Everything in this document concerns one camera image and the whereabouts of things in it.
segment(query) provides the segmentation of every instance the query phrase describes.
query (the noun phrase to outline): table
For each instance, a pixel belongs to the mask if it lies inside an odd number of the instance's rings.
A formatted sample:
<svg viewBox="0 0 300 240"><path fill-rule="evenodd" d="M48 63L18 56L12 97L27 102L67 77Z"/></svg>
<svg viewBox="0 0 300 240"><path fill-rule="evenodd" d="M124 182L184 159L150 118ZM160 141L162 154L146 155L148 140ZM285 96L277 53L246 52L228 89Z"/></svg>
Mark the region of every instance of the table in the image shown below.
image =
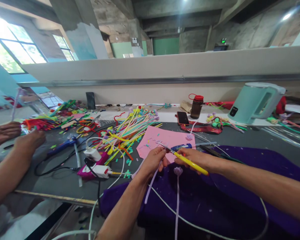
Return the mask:
<svg viewBox="0 0 300 240"><path fill-rule="evenodd" d="M163 123L162 129L182 132L176 122L166 122ZM268 133L261 131L262 127L252 126L248 127L248 131L244 134L230 128L224 127L223 132L220 135L212 135L206 133L197 133L204 136L209 141L216 141L218 145L229 145L229 146L239 146L239 147L254 147L261 149L270 149L276 151L291 162L300 167L300 149L292 146L289 143L284 142ZM16 189L17 193L30 194L35 196L40 196L43 198L54 198L59 199L63 202L75 203L77 205L92 206L97 200L98 182L89 181L84 182L83 187L79 188L78 176L71 170L59 170L46 176L37 177L34 175L35 166L45 158L46 153L50 150L53 145L59 145L63 143L70 133L75 133L75 129L68 131L67 134L59 134L60 130L52 130L47 132L47 142L43 144L39 149L37 149L32 164L29 171L26 173L25 177ZM6 142L0 146L0 161L8 154L9 150L3 152L3 148L12 144L13 141ZM196 143L203 142L199 137L196 136ZM133 146L134 152L131 154L132 157L138 158L136 147L138 143ZM79 147L80 149L85 148L85 144ZM43 164L39 168L39 172L47 171L58 165L63 161L74 148L68 148L58 155L52 157L47 161L47 164ZM80 153L81 165L84 166L84 154ZM140 163L136 160L132 161L131 165L128 166L124 163L124 172L129 169L130 172L134 173ZM123 160L119 159L116 163L113 160L110 163L110 167L113 171L121 172ZM64 166L77 167L77 160L75 155L71 157ZM111 177L110 179L101 180L101 192L108 188L115 180L117 176ZM124 179L121 177L116 184L122 184L129 179Z"/></svg>

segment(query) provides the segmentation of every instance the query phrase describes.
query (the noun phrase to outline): purple cloth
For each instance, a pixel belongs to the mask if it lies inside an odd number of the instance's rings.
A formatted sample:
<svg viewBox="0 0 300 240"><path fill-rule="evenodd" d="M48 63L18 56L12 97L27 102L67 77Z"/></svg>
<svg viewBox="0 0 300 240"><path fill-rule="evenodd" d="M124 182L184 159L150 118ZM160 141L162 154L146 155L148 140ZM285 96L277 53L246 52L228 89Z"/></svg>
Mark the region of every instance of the purple cloth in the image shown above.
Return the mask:
<svg viewBox="0 0 300 240"><path fill-rule="evenodd" d="M300 181L300 168L277 152L232 146L220 148L249 166ZM174 210L177 202L177 176L173 172L175 167L176 164L170 164L157 175L153 183L153 188ZM183 167L183 174L180 176L180 216L197 226L230 238L251 239L259 235L265 225L265 213L259 197L221 175L210 176L199 176ZM124 183L104 191L101 206L105 215L113 209L128 184ZM266 238L300 237L299 220L266 202L265 205L270 220ZM138 224L143 227L151 227L152 223L172 227L174 221L175 214L151 190L148 204L141 206ZM196 231L182 220L179 221L179 229Z"/></svg>

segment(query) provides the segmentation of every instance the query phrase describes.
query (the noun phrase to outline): gray table surface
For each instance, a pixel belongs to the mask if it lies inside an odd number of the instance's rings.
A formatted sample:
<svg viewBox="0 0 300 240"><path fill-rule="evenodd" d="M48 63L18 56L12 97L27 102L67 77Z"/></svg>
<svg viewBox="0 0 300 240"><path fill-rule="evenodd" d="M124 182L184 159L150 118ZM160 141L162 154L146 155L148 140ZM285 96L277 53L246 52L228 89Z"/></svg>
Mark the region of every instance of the gray table surface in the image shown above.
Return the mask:
<svg viewBox="0 0 300 240"><path fill-rule="evenodd" d="M183 132L177 123L163 123L162 129ZM291 162L300 167L300 149L292 146L291 144L278 139L264 131L261 131L262 127L248 127L248 131L244 134L230 128L224 127L223 132L220 135L213 135L207 133L198 133L201 136L204 136L209 141L216 141L218 145L229 145L229 146L238 146L238 147L252 147L252 148L261 148L261 149L270 149L276 151ZM34 193L43 193L43 194L51 194L56 196L63 197L71 197L77 199L86 199L86 200L96 200L97 199L97 190L98 190L98 182L97 181L89 181L84 182L83 186L79 188L78 176L76 173L70 170L59 170L57 172L51 173L46 176L37 177L34 175L35 166L45 158L46 153L50 150L50 147L53 145L59 145L63 143L67 136L70 133L75 133L75 130L69 131L67 134L59 134L60 130L53 130L47 132L47 141L44 143L39 149L37 149L32 164L30 166L29 171L24 176L23 180L17 187L17 190L34 192ZM203 142L201 139L196 136L196 143ZM2 146L0 146L0 161L9 153L10 150L4 151L3 148L13 143L12 141L6 142ZM135 149L138 146L138 143L135 143L133 146L134 152L131 154L132 157L139 158L137 150ZM79 147L80 149L85 148L85 144ZM73 147L69 147L63 152L57 154L47 161L46 164L43 164L39 168L39 172L47 171L51 168L58 165L62 162L73 150ZM81 165L84 166L84 154L80 153L81 156ZM134 173L139 167L141 161L133 161L130 166L126 163L124 164L124 172L129 169L130 172ZM109 165L113 171L121 172L123 160L119 159L116 163L112 161ZM75 155L71 157L64 166L68 167L77 167L77 160ZM101 192L104 189L108 188L114 181L116 177L111 177L110 179L103 179L101 182ZM128 181L128 179L124 179L121 177L116 184L121 184Z"/></svg>

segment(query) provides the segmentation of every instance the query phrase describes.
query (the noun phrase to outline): smartphone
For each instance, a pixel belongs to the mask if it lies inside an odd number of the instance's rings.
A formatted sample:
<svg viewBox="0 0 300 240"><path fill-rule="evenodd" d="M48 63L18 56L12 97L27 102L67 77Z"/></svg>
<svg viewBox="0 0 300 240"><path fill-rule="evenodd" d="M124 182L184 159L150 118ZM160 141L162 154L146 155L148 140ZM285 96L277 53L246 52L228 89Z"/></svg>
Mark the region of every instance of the smartphone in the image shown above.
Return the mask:
<svg viewBox="0 0 300 240"><path fill-rule="evenodd" d="M188 116L185 112L177 112L178 124L179 125L190 125Z"/></svg>
<svg viewBox="0 0 300 240"><path fill-rule="evenodd" d="M87 96L87 105L89 110L96 109L96 102L94 100L94 93L93 92L86 92Z"/></svg>

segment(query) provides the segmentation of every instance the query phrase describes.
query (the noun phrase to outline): hand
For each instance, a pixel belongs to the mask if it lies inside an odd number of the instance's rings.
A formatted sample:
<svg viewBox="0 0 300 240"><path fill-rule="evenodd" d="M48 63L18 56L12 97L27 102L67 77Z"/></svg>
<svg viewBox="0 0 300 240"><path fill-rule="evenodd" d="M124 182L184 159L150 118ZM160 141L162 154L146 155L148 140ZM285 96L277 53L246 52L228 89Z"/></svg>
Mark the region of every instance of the hand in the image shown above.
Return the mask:
<svg viewBox="0 0 300 240"><path fill-rule="evenodd" d="M18 137L15 141L14 148L22 149L34 153L46 140L43 131L34 130L31 133Z"/></svg>
<svg viewBox="0 0 300 240"><path fill-rule="evenodd" d="M165 157L167 151L162 147L156 147L152 149L146 159L144 160L144 163L141 166L140 172L143 172L145 175L153 175L155 171L159 167L159 172L163 170L163 167L166 167L168 165L168 159Z"/></svg>
<svg viewBox="0 0 300 240"><path fill-rule="evenodd" d="M187 159L189 159L191 162L197 164L198 166L202 167L203 169L207 170L209 173L216 173L218 167L220 164L223 163L223 159L214 157L210 154L199 152L198 150L192 149L192 148L181 148L178 151L179 154L184 155ZM186 167L189 167L188 164L186 164L184 161L180 160L179 158L176 158L174 160L175 163L179 165L185 165Z"/></svg>
<svg viewBox="0 0 300 240"><path fill-rule="evenodd" d="M21 124L19 122L10 122L0 126L0 145L6 141L20 136Z"/></svg>

